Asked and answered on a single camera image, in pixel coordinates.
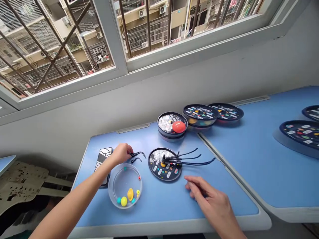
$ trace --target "smartphone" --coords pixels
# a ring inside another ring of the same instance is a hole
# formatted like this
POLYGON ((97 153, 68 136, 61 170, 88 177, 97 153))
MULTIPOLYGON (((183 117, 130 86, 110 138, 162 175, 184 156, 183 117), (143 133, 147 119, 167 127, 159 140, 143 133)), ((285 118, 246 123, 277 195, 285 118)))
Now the smartphone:
MULTIPOLYGON (((96 165, 95 165, 95 170, 97 170, 101 164, 108 158, 111 156, 111 154, 113 153, 113 148, 109 147, 109 148, 104 148, 104 149, 100 149, 99 151, 99 156, 97 157, 97 161, 96 161, 96 165)), ((108 184, 109 184, 109 179, 110 179, 110 174, 111 172, 107 175, 107 177, 104 179, 101 187, 103 188, 107 188, 108 184)))

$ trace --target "yellow sphere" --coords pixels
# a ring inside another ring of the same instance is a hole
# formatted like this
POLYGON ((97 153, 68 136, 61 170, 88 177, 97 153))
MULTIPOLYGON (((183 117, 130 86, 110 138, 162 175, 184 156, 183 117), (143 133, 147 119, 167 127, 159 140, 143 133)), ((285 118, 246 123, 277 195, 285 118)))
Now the yellow sphere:
POLYGON ((122 197, 122 199, 121 199, 121 205, 122 205, 122 206, 126 206, 126 205, 127 205, 127 198, 126 198, 126 197, 122 197))
POLYGON ((194 124, 194 123, 197 122, 197 120, 196 120, 196 119, 193 119, 193 118, 189 118, 189 119, 188 119, 188 122, 191 123, 191 124, 194 124))

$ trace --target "red ball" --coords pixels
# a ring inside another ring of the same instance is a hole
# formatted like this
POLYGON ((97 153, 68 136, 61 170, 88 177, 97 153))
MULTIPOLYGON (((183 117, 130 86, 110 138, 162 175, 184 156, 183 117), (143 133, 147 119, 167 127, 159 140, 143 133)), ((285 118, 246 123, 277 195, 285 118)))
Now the red ball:
POLYGON ((186 125, 182 121, 176 121, 172 128, 176 133, 183 133, 186 130, 186 125))

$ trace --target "blue desk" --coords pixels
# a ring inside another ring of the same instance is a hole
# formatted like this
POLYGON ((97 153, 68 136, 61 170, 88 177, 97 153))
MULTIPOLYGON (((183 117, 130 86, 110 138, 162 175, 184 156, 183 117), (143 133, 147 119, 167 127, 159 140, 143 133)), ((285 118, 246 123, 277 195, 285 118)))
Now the blue desk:
POLYGON ((0 176, 16 161, 16 155, 0 159, 0 176))
MULTIPOLYGON (((78 186, 94 171, 101 148, 115 148, 127 142, 135 151, 148 157, 157 147, 167 147, 174 152, 189 152, 198 147, 202 156, 198 162, 214 157, 210 149, 195 133, 187 132, 184 140, 169 143, 158 135, 157 123, 125 133, 112 132, 90 139, 73 187, 78 186)), ((87 210, 72 231, 70 238, 96 238, 112 236, 163 235, 179 233, 211 232, 213 229, 205 219, 197 202, 190 198, 185 189, 185 175, 201 175, 211 185, 225 192, 243 230, 266 230, 271 220, 259 204, 246 193, 233 175, 218 160, 203 167, 183 166, 181 177, 173 183, 158 180, 149 170, 146 159, 135 161, 134 166, 141 174, 143 191, 132 209, 120 210, 110 201, 108 189, 99 189, 87 210), (154 203, 167 201, 165 210, 154 211, 154 203)))
POLYGON ((272 133, 298 120, 306 106, 319 103, 319 87, 274 94, 240 106, 238 127, 213 126, 201 133, 218 157, 270 212, 287 222, 319 222, 319 160, 277 142, 272 133))

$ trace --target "window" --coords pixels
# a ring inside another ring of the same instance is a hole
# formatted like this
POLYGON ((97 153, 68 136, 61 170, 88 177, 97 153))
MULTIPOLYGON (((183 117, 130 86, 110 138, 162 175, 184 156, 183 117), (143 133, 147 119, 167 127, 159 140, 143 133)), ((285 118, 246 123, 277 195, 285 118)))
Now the window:
POLYGON ((308 3, 0 0, 0 125, 280 37, 308 3))

